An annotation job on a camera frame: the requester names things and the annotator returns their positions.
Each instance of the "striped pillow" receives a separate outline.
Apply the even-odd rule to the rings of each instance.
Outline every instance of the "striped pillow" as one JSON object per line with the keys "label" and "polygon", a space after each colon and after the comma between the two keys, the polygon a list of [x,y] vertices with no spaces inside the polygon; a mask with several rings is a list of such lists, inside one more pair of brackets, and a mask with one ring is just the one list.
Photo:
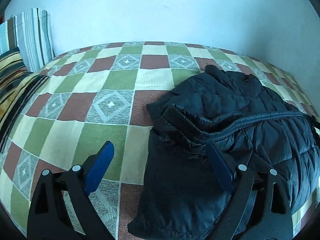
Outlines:
{"label": "striped pillow", "polygon": [[0,25],[0,54],[19,47],[29,71],[39,73],[53,58],[50,15],[33,8]]}
{"label": "striped pillow", "polygon": [[47,79],[27,71],[19,48],[0,56],[0,152],[19,113]]}

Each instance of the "silver screw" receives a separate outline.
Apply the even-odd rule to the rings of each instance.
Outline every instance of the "silver screw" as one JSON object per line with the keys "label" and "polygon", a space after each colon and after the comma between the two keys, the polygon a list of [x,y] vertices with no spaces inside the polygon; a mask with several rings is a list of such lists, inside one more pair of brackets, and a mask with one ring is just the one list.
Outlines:
{"label": "silver screw", "polygon": [[240,165],[238,166],[238,168],[239,168],[239,170],[241,170],[241,171],[246,171],[246,170],[247,170],[247,166],[245,166],[244,164],[240,164]]}
{"label": "silver screw", "polygon": [[277,175],[277,174],[278,174],[277,171],[274,170],[274,169],[271,169],[271,170],[270,170],[270,173],[271,173],[272,175]]}
{"label": "silver screw", "polygon": [[42,171],[42,175],[43,176],[47,176],[49,174],[49,170],[44,170],[44,171]]}
{"label": "silver screw", "polygon": [[75,165],[75,166],[72,167],[73,171],[79,171],[80,169],[81,169],[80,165]]}

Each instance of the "checkered bedsheet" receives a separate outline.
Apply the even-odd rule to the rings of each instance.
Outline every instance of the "checkered bedsheet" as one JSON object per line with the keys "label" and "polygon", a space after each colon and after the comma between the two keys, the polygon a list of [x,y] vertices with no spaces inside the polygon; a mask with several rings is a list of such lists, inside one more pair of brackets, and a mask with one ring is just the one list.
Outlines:
{"label": "checkered bedsheet", "polygon": [[[317,116],[292,75],[229,50],[122,42],[69,51],[41,72],[51,79],[23,109],[0,155],[0,200],[20,231],[26,234],[30,200],[41,171],[60,172],[82,164],[109,140],[115,156],[90,199],[116,239],[135,239],[126,225],[136,213],[153,125],[146,104],[203,72],[207,64],[253,74],[286,102]],[[317,187],[292,216],[295,234],[318,205],[319,196]],[[65,201],[75,229],[82,232],[67,194]]]}

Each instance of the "black fabric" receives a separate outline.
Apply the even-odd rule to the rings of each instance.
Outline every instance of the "black fabric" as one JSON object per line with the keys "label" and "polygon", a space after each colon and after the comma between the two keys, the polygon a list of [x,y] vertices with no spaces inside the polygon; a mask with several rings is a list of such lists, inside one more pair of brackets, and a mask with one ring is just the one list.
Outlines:
{"label": "black fabric", "polygon": [[[128,224],[137,237],[204,239],[212,230],[230,195],[221,189],[205,156],[211,139],[254,171],[276,169],[292,213],[318,183],[315,119],[253,75],[208,65],[205,73],[182,82],[147,109],[154,127],[144,189],[138,214]],[[254,200],[252,194],[239,231],[245,229]]]}

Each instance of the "light blue wall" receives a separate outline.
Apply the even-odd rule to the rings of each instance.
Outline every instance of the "light blue wall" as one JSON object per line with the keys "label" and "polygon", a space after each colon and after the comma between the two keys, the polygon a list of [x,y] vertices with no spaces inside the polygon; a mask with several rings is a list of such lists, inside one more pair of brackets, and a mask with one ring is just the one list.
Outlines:
{"label": "light blue wall", "polygon": [[291,72],[320,112],[320,19],[308,0],[12,0],[51,14],[56,54],[117,41],[237,51]]}

